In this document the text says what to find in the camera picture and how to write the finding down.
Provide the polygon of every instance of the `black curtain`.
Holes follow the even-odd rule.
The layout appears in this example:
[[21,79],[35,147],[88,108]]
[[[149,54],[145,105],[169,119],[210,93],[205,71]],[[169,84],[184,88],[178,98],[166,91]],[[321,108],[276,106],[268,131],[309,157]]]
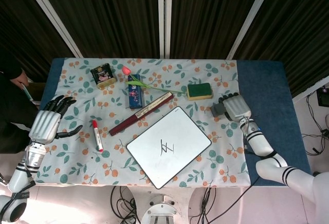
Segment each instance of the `black curtain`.
[[158,0],[49,0],[84,57],[158,58]]
[[284,64],[293,96],[329,75],[329,0],[264,0],[234,59]]
[[36,82],[45,82],[56,57],[72,53],[35,0],[0,0],[0,47]]
[[173,0],[170,58],[225,59],[254,0]]

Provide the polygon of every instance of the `drawing on whiteboard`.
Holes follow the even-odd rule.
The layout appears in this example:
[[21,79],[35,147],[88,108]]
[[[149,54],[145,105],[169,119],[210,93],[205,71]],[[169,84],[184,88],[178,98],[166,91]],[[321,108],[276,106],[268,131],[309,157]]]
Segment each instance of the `drawing on whiteboard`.
[[172,149],[171,148],[168,148],[167,147],[167,143],[166,144],[163,144],[162,143],[162,139],[161,139],[161,154],[160,154],[160,156],[162,156],[162,152],[167,153],[168,150],[170,150],[172,153],[175,153],[174,152],[174,144],[173,144],[173,148]]

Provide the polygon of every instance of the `blue box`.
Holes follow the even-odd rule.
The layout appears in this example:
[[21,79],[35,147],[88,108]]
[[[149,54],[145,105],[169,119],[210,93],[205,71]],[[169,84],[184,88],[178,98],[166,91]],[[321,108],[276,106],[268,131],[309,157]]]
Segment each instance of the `blue box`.
[[[135,78],[140,80],[139,74],[133,75]],[[128,76],[128,81],[133,81],[131,76]],[[131,109],[142,108],[142,90],[138,85],[128,85],[128,95],[129,95],[129,107]]]

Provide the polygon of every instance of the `green sponge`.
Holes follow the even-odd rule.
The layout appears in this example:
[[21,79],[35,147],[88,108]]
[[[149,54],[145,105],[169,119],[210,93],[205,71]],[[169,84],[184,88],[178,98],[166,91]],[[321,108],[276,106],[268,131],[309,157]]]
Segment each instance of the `green sponge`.
[[212,98],[210,84],[189,84],[187,86],[187,97],[190,101]]

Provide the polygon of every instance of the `white robotic arm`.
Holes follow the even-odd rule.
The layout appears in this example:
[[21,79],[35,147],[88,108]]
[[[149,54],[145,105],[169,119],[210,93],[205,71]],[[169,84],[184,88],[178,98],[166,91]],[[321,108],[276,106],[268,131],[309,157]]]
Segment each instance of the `white robotic arm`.
[[329,221],[329,172],[313,177],[300,169],[288,166],[286,161],[271,147],[255,121],[242,96],[229,94],[219,99],[217,114],[225,112],[228,119],[238,122],[244,137],[254,153],[262,160],[256,163],[257,173],[264,179],[283,183],[316,205],[315,223]]
[[46,154],[45,145],[55,138],[70,137],[78,133],[82,125],[68,133],[57,133],[58,126],[68,107],[75,103],[72,97],[59,96],[50,101],[44,110],[39,111],[29,137],[30,144],[8,183],[12,196],[0,196],[0,224],[3,221],[17,221],[26,208],[28,189],[35,185],[34,175],[38,172]]

